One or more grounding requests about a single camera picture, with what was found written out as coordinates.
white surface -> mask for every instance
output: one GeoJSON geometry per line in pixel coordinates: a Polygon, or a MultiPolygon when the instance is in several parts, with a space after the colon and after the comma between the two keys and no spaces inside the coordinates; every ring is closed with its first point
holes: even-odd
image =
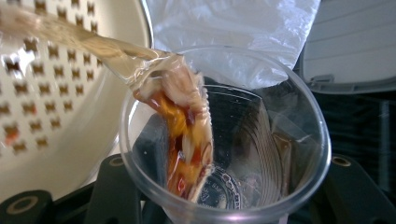
{"type": "Polygon", "coordinates": [[[373,82],[396,74],[396,1],[323,1],[304,50],[304,79],[373,82]]]}
{"type": "MultiPolygon", "coordinates": [[[[32,7],[34,0],[21,1],[32,7]]],[[[83,18],[85,29],[91,30],[92,22],[97,24],[99,35],[117,38],[141,46],[149,45],[149,29],[139,1],[79,0],[44,2],[49,13],[57,14],[58,8],[66,9],[66,18],[76,23],[83,18]],[[88,7],[94,5],[94,13],[88,7]]],[[[22,39],[7,39],[1,36],[2,59],[23,56],[22,39]]],[[[99,163],[114,147],[120,122],[120,107],[127,87],[103,66],[97,66],[91,56],[91,65],[83,61],[82,52],[77,52],[76,62],[69,62],[67,49],[59,49],[59,58],[49,59],[46,46],[35,56],[44,64],[44,74],[36,76],[30,65],[22,67],[22,76],[8,74],[4,64],[0,65],[1,82],[0,105],[8,105],[10,112],[0,115],[0,202],[4,199],[32,189],[48,190],[56,200],[79,188],[92,177],[99,163]],[[54,78],[54,65],[64,67],[64,78],[54,78]],[[72,78],[72,68],[78,68],[80,78],[72,78]],[[87,79],[86,69],[94,71],[94,81],[87,79]],[[27,94],[17,94],[15,82],[27,82],[27,94]],[[38,86],[49,84],[50,94],[40,94],[38,86]],[[68,85],[68,94],[60,94],[60,85],[68,85]],[[84,86],[84,93],[77,94],[75,87],[84,86]],[[54,102],[56,110],[48,113],[45,103],[54,102]],[[72,102],[73,109],[65,110],[64,102],[72,102]],[[34,103],[34,113],[24,113],[24,103],[34,103]],[[59,129],[51,127],[52,119],[60,119],[59,129]],[[29,123],[41,120],[41,129],[32,131],[29,123]],[[6,126],[15,124],[19,136],[10,144],[6,143],[6,126]],[[46,136],[47,147],[38,147],[37,137],[46,136]],[[25,149],[17,151],[15,144],[25,143],[25,149]]]]}

clear plastic bag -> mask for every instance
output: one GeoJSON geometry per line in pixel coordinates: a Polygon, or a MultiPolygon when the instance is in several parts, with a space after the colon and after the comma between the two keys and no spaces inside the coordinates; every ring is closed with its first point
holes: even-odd
{"type": "Polygon", "coordinates": [[[147,0],[154,48],[224,45],[263,50],[292,68],[319,0],[147,0]]]}

clear plastic cup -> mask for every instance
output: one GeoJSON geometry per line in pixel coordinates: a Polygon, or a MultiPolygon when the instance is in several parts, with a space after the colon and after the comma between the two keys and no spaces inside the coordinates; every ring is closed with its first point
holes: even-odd
{"type": "Polygon", "coordinates": [[[184,49],[205,76],[214,165],[197,203],[166,189],[167,128],[129,94],[120,149],[138,188],[174,223],[277,223],[315,192],[331,144],[318,104],[292,71],[262,53],[230,47],[184,49]]]}

